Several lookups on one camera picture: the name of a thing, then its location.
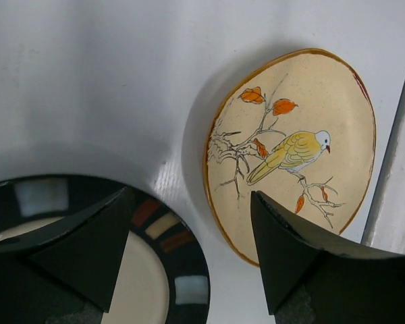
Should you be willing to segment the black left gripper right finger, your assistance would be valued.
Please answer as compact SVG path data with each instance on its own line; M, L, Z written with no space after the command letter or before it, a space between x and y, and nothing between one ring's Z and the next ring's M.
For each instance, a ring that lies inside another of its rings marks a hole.
M273 316L405 316L405 255L347 240L261 191L250 214Z

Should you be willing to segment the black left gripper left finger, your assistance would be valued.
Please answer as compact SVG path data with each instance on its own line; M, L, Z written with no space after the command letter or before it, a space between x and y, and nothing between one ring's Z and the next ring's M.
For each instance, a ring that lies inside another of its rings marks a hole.
M0 314L103 312L127 240L127 190L79 213L0 241Z

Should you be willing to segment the black rimmed cream plate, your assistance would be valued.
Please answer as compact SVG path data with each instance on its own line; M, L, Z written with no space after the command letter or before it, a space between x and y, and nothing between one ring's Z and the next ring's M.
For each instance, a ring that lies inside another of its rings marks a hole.
M205 323L210 280L198 240L168 206L141 190L87 175L0 182L0 241L53 223L127 190L127 240L111 305L71 314L0 314L0 323Z

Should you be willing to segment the cream bird painted plate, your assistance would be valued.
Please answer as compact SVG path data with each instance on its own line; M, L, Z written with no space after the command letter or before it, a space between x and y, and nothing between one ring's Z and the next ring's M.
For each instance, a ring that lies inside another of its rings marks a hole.
M350 64L316 48L270 61L226 96L207 136L203 181L219 230L258 265L250 195L260 190L342 234L365 199L375 147L373 106Z

